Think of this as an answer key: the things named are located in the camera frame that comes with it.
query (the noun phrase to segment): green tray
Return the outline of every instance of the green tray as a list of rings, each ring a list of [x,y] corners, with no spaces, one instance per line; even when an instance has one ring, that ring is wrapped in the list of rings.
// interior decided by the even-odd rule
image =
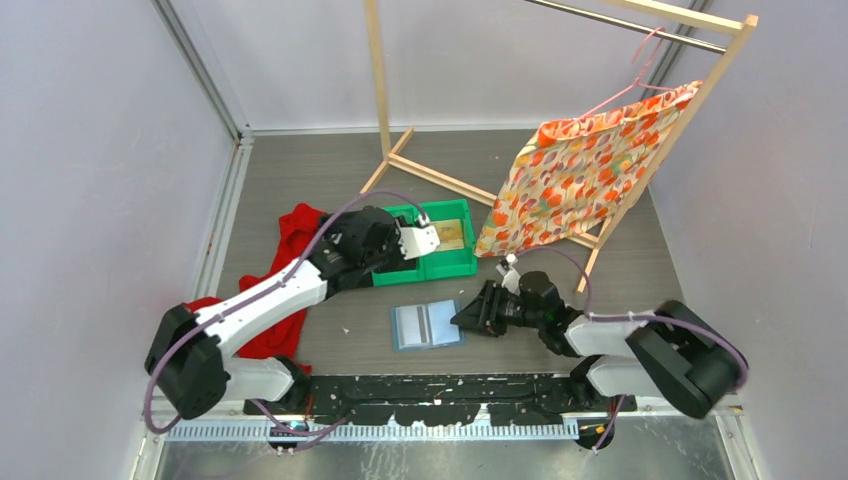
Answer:
[[[465,277],[477,274],[477,257],[474,256],[474,235],[472,233],[471,212],[468,210],[468,201],[464,199],[447,200],[444,202],[422,203],[421,206],[424,207],[431,222],[459,220],[462,226],[464,248],[425,255],[418,260],[418,267],[414,270],[373,273],[371,278],[374,281],[375,287]],[[418,212],[412,205],[385,207],[384,210],[394,216],[403,216],[409,222],[414,222],[415,217],[418,215]]]

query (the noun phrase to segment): gray floor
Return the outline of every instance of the gray floor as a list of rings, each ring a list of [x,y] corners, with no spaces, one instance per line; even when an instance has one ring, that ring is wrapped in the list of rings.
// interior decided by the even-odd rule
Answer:
[[[416,133],[403,155],[480,188],[497,192],[529,131]],[[244,274],[268,270],[279,241],[277,218],[299,202],[334,211],[355,196],[379,164],[376,134],[296,135],[256,140],[221,275],[219,296],[238,291]],[[378,188],[418,202],[457,194],[390,169]],[[373,205],[397,204],[375,197]],[[469,201],[475,231],[489,208]],[[557,244],[578,260],[588,249]],[[535,332],[513,328],[499,339],[470,336],[466,345],[415,353],[392,350],[392,307],[458,298],[464,305],[487,278],[498,278],[494,259],[482,259],[476,277],[346,292],[310,309],[297,360],[319,374],[428,374],[567,372],[576,362],[547,352]],[[523,257],[521,271],[541,269],[573,303],[579,273],[547,252]],[[649,195],[625,216],[592,273],[596,313],[638,311],[681,298],[680,286]]]

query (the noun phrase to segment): clothes hanger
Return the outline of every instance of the clothes hanger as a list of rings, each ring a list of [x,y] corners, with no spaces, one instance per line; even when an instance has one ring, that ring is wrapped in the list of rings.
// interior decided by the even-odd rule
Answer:
[[[633,55],[633,60],[631,60],[631,63],[636,63],[636,60],[639,59],[639,56],[642,54],[642,50],[645,48],[645,45],[648,43],[648,40],[650,40],[651,37],[653,37],[655,33],[659,32],[661,30],[665,30],[665,28],[664,27],[657,27],[657,28],[653,29],[651,31],[651,33],[649,33],[642,40],[642,43],[639,44],[639,48],[636,49],[636,53]],[[570,128],[574,124],[574,122],[579,122],[579,121],[585,119],[586,117],[592,115],[593,113],[597,112],[601,108],[603,108],[603,107],[609,105],[611,102],[617,100],[618,98],[620,98],[625,93],[629,92],[630,90],[633,90],[635,87],[650,88],[650,89],[653,89],[653,90],[659,90],[659,91],[664,91],[664,92],[674,90],[673,88],[661,87],[661,86],[658,86],[658,85],[648,85],[648,84],[642,82],[642,78],[645,76],[645,74],[648,73],[648,68],[650,68],[650,66],[653,65],[654,57],[656,57],[657,52],[659,51],[660,46],[662,45],[663,39],[660,38],[659,40],[660,41],[657,42],[656,47],[654,47],[654,50],[651,52],[651,55],[648,57],[648,60],[645,62],[645,64],[642,66],[642,69],[639,71],[639,74],[636,75],[636,78],[633,80],[633,82],[630,85],[628,85],[627,87],[625,87],[624,90],[622,90],[622,91],[616,93],[615,95],[611,96],[610,98],[604,100],[601,104],[592,108],[591,110],[584,113],[583,115],[580,115],[577,118],[573,118],[573,119],[568,120],[565,124],[559,124],[560,122],[558,122],[558,121],[548,122],[548,123],[543,124],[540,129],[541,130],[547,130],[550,127],[554,127],[555,133],[553,135],[548,135],[548,136],[550,136],[552,138],[556,138],[556,136],[558,136],[558,134],[561,134],[566,129]]]
[[[653,29],[653,31],[651,31],[651,33],[649,33],[644,38],[644,40],[642,40],[642,43],[639,44],[639,48],[636,49],[636,54],[633,55],[633,60],[631,60],[630,63],[636,63],[636,60],[639,59],[639,55],[642,53],[642,49],[645,48],[645,44],[648,43],[648,40],[650,40],[651,37],[653,37],[654,34],[659,32],[660,30],[665,30],[665,28],[664,27],[657,27],[657,28]],[[648,73],[648,68],[650,68],[650,66],[653,65],[654,57],[656,57],[657,52],[659,51],[660,46],[662,45],[663,39],[659,39],[659,40],[660,41],[657,42],[657,46],[654,47],[654,50],[651,52],[651,55],[648,57],[648,61],[645,62],[645,64],[642,66],[642,70],[640,70],[639,74],[636,75],[636,79],[633,80],[633,83],[631,83],[630,85],[625,87],[624,90],[622,90],[622,91],[616,93],[615,95],[611,96],[610,98],[606,99],[603,103],[601,103],[597,107],[595,107],[595,108],[589,110],[588,112],[584,113],[583,115],[581,115],[578,118],[578,120],[583,120],[584,118],[588,117],[589,115],[592,115],[593,113],[597,112],[598,110],[600,110],[604,106],[608,105],[610,102],[618,99],[619,97],[621,97],[625,93],[629,92],[630,90],[633,90],[635,87],[650,88],[650,89],[653,89],[653,90],[660,90],[660,91],[664,91],[664,92],[667,92],[669,90],[674,90],[673,88],[661,87],[661,86],[657,86],[657,85],[648,85],[648,84],[642,82],[642,77],[644,77],[645,74]]]

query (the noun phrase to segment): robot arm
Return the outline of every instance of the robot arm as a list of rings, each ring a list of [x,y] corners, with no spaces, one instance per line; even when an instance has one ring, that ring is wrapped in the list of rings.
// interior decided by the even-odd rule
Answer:
[[[256,398],[296,405],[307,386],[294,362],[284,357],[242,359],[236,352],[281,319],[357,288],[372,271],[413,261],[438,246],[436,228],[426,218],[409,225],[373,207],[342,214],[306,258],[295,259],[255,287],[194,313],[183,305],[169,310],[145,369],[152,374],[178,340],[208,324],[176,351],[158,378],[157,385],[180,417],[196,418],[221,400]]]
[[[536,328],[550,351],[587,357],[571,376],[584,379],[595,394],[664,397],[693,418],[704,418],[739,381],[743,366],[710,339],[720,336],[682,303],[668,301],[624,316],[591,315],[565,304],[544,272],[520,275],[515,262],[508,256],[498,266],[502,283],[487,281],[451,323],[494,337],[505,334],[508,325]]]

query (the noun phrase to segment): wooden stick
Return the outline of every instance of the wooden stick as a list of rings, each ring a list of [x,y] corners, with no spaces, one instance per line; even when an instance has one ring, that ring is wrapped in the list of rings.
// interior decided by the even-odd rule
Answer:
[[[642,178],[633,185],[633,189],[630,190],[627,196],[624,197],[621,205],[618,207],[618,210],[610,218],[609,225],[606,226],[599,236],[599,247],[602,247],[606,241],[609,240],[610,235],[612,235],[612,232],[615,230],[615,227],[618,226],[618,223],[621,222],[624,214],[636,203],[637,200],[639,200],[639,197],[642,196],[642,193],[644,193],[645,189],[648,187],[648,183],[651,181],[651,178],[653,178],[654,173],[656,173],[663,160],[665,160],[669,152],[671,152],[674,144],[680,138],[680,135],[686,129],[686,126],[689,125],[689,122],[692,121],[692,117],[695,116],[695,113],[697,113],[698,109],[701,108],[701,105],[704,104],[704,101],[710,95],[710,92],[713,91],[713,88],[715,88],[722,75],[724,75],[724,72],[726,72],[730,64],[733,63],[733,59],[735,59],[736,55],[739,54],[739,51],[745,45],[745,42],[748,41],[748,38],[751,36],[751,33],[754,32],[755,28],[757,28],[757,17],[749,15],[745,20],[742,31],[730,41],[730,44],[727,46],[727,52],[725,52],[718,62],[716,62],[712,71],[710,71],[710,74],[707,75],[707,78],[704,80],[704,83],[701,84],[701,88],[698,89],[698,92],[689,102],[686,110],[684,110],[683,113],[680,114],[680,117],[678,117],[671,132],[669,132],[665,141],[663,141],[662,145],[660,145],[656,156],[654,156],[651,162],[647,165]]]
[[[401,135],[400,140],[398,140],[398,143],[396,143],[395,146],[392,147],[391,153],[399,154],[400,151],[403,150],[403,147],[406,146],[406,143],[409,142],[409,139],[412,138],[413,133],[415,133],[414,128],[407,128],[406,131],[403,132],[403,135]]]
[[[405,172],[419,176],[424,180],[435,183],[448,190],[453,190],[461,195],[464,195],[472,200],[476,200],[484,205],[494,206],[497,196],[479,189],[473,185],[469,185],[463,181],[457,180],[444,173],[437,172],[432,168],[427,168],[424,165],[415,163],[412,160],[403,158],[400,155],[389,153],[389,165],[397,167]]]
[[[676,23],[691,25],[695,28],[703,28],[713,32],[727,35],[737,35],[744,27],[741,22],[727,18],[716,17],[708,13],[696,12],[688,8],[668,5],[654,0],[601,0],[602,2],[624,7],[637,12],[648,13],[657,17],[666,18]]]
[[[586,266],[583,268],[583,271],[586,272],[586,275],[592,274],[592,269],[595,268],[595,261],[598,260],[598,254],[601,253],[601,247],[595,247],[592,249],[592,254],[589,255],[589,261],[586,262]],[[577,292],[583,293],[583,290],[586,289],[586,277],[580,275],[580,283],[577,284]]]
[[[591,233],[583,232],[577,236],[582,238],[583,240],[586,240],[587,242],[591,242],[592,244],[598,243],[598,237],[592,235]]]
[[[374,188],[374,185],[376,185],[377,182],[380,181],[380,178],[383,177],[383,174],[386,173],[386,170],[388,169],[389,162],[387,160],[383,160],[382,162],[380,162],[380,166],[377,167],[377,170],[374,170],[374,173],[371,174],[371,178],[369,178],[368,181],[365,182],[365,186],[362,187],[362,190],[360,190],[359,193],[370,192],[371,189]]]
[[[608,218],[607,218],[606,220],[604,220],[604,224],[603,224],[603,225],[601,225],[601,232],[600,232],[598,235],[603,235],[604,230],[606,230],[606,229],[607,229],[607,227],[609,227],[609,223],[610,223],[610,222],[609,222],[609,219],[608,219]]]
[[[590,242],[588,240],[584,240],[576,235],[572,235],[570,237],[565,237],[563,240],[571,240],[572,242],[586,248],[595,248],[596,244],[594,242]]]
[[[374,75],[374,93],[377,97],[377,124],[380,126],[380,147],[383,160],[388,158],[392,146],[389,135],[389,101],[386,99],[386,71],[383,68],[383,41],[380,38],[380,13],[377,0],[365,2],[365,26],[368,30],[368,49],[371,52],[371,72]]]

